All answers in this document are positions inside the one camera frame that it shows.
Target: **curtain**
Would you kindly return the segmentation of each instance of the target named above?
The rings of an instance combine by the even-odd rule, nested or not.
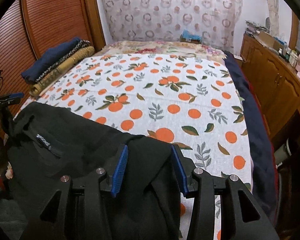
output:
[[[269,6],[270,35],[279,37],[279,0],[267,0]]]
[[[242,0],[103,0],[115,41],[178,41],[183,30],[233,52]]]

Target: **triangular cutout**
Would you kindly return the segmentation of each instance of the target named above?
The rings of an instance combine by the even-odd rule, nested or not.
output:
[[[61,197],[61,191],[58,190],[53,197],[49,200],[45,209],[40,215],[40,219],[42,221],[55,223],[57,219],[58,209],[59,209],[59,202]]]
[[[259,220],[261,218],[259,212],[255,209],[255,207],[249,200],[248,196],[244,193],[244,191],[239,190],[237,193],[239,195],[243,222],[248,223],[251,221]]]

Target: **wooden cabinet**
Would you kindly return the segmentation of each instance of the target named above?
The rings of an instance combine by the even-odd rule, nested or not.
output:
[[[244,36],[242,71],[252,84],[268,134],[272,139],[300,107],[296,71],[254,38]]]

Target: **trash can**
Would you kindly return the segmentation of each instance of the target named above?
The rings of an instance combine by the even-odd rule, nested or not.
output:
[[[279,165],[280,163],[282,163],[293,153],[295,153],[297,149],[298,144],[295,141],[288,138],[286,142],[278,150],[275,151],[275,164]]]

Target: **gray fabric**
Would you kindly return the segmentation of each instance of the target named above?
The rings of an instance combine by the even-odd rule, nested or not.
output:
[[[0,188],[0,227],[10,240],[18,240],[27,223],[17,202]]]

